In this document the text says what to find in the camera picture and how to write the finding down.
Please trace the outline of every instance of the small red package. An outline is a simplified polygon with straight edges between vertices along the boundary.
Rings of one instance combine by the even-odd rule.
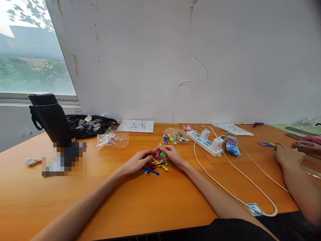
[[[183,130],[193,130],[190,125],[182,125]]]

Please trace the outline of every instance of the white wall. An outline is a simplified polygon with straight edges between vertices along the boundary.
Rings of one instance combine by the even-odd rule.
[[[83,113],[172,122],[192,0],[47,0]],[[320,116],[320,5],[200,0],[175,122],[290,123]]]
[[[74,108],[63,109],[65,114],[75,114]],[[2,126],[0,152],[44,131],[38,131],[34,126],[28,106],[0,106],[0,123]]]

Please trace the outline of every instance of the pink object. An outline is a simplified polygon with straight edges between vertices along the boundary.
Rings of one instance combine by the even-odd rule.
[[[314,141],[319,145],[321,145],[321,136],[306,136],[304,138],[307,139],[308,141]]]

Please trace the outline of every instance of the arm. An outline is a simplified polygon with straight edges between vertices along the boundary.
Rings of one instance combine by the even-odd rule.
[[[305,219],[316,228],[321,227],[321,190],[301,169],[305,154],[277,145],[275,157],[283,170],[283,178],[290,194]]]
[[[199,171],[197,171],[191,164],[184,160],[173,146],[158,146],[158,148],[156,148],[154,151],[158,149],[165,152],[167,156],[172,160],[172,162],[177,166],[177,168],[186,173],[186,175],[201,191],[201,193],[204,195],[204,197],[207,199],[207,201],[210,203],[210,205],[220,218],[236,218],[246,220],[259,226],[277,240],[277,238],[262,223],[260,223],[255,217],[253,217],[238,202],[222,192],[217,186],[213,185]]]
[[[101,184],[71,208],[56,217],[32,240],[73,240],[98,206],[125,176],[140,170],[154,154],[152,150],[137,152],[125,164],[109,175]]]

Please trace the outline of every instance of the wooden table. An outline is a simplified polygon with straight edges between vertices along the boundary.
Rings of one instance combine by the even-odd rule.
[[[1,239],[31,239],[137,151],[155,148],[166,127],[180,128],[178,124],[155,124],[152,134],[129,133],[130,142],[126,148],[103,147],[97,151],[96,138],[84,140],[87,142],[87,153],[83,176],[44,178],[41,176],[41,164],[31,168],[23,164],[28,157],[50,157],[55,154],[46,133],[0,153]],[[267,173],[284,185],[281,170],[272,158],[272,149],[260,146],[257,142],[290,144],[292,139],[285,136],[282,130],[270,126],[255,129],[242,127],[255,136],[238,137],[238,141]],[[193,143],[177,146],[177,149],[183,158],[205,175],[195,160]],[[196,148],[196,154],[204,168],[228,190],[234,191],[248,203],[256,202],[267,213],[273,212],[266,198],[235,171],[225,157],[214,158],[206,152],[203,154],[200,148]],[[229,155],[229,158],[271,197],[279,212],[298,210],[291,196],[267,179],[246,155],[240,158]],[[160,169],[160,176],[146,176],[143,171],[129,176],[100,206],[81,231],[78,240],[99,240],[202,226],[217,218],[189,178],[172,163],[169,163],[168,169],[168,172]]]
[[[0,237],[30,240],[61,212],[98,185],[137,151],[158,146],[166,127],[155,124],[154,133],[129,133],[126,148],[103,147],[86,139],[86,174],[82,177],[42,177],[41,164],[28,168],[28,157],[54,154],[46,133],[0,153]],[[195,167],[192,143],[178,151]],[[197,150],[199,159],[206,158]],[[78,240],[99,240],[209,224],[217,217],[195,185],[172,163],[160,176],[140,171],[115,189],[94,214]]]

